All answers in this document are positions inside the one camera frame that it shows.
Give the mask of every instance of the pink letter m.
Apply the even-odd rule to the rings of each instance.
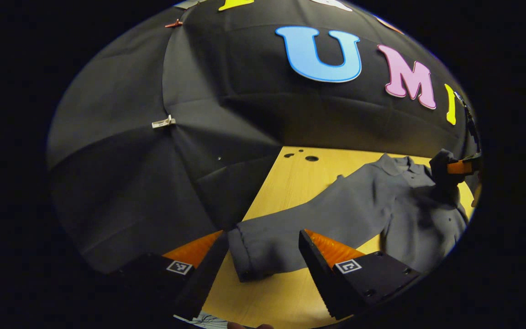
[[[409,97],[414,100],[421,86],[419,102],[423,106],[434,110],[436,108],[436,102],[434,101],[434,89],[431,85],[430,70],[426,68],[425,65],[415,62],[415,64],[413,64],[413,71],[411,71],[409,65],[403,60],[397,50],[382,44],[378,45],[377,48],[386,56],[387,62],[389,63],[389,73],[391,74],[391,81],[384,89],[393,96],[405,97],[407,92],[401,83],[401,79],[403,79],[407,86]]]

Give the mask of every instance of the shirt collar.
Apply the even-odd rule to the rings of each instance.
[[[380,159],[376,162],[376,164],[381,167],[384,172],[388,173],[389,175],[400,175],[403,173],[401,169],[397,167],[397,165],[401,166],[409,166],[407,170],[411,171],[415,174],[422,173],[419,169],[419,165],[415,164],[413,162],[413,159],[409,156],[405,156],[403,158],[391,158],[388,154],[383,154]]]

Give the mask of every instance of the shirt sleeve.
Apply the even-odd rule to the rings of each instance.
[[[390,218],[391,176],[366,164],[305,204],[238,223],[228,234],[240,281],[262,279],[305,267],[298,248],[310,229],[353,248],[379,234]]]

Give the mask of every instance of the gray shirt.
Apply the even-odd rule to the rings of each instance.
[[[228,233],[240,281],[305,267],[301,229],[357,248],[381,233],[381,249],[428,272],[453,248],[468,220],[458,188],[441,190],[409,156],[365,164],[305,204],[238,223]]]

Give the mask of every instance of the paper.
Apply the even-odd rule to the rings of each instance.
[[[193,318],[192,321],[188,321],[176,315],[174,317],[186,323],[193,324],[196,327],[206,329],[226,329],[228,322],[226,320],[222,320],[221,318],[212,316],[208,313],[204,313],[203,311],[200,311],[198,318]]]
[[[192,6],[195,6],[198,4],[198,2],[205,2],[206,0],[187,0],[182,1],[177,5],[174,5],[174,7],[182,8],[182,9],[188,9]]]

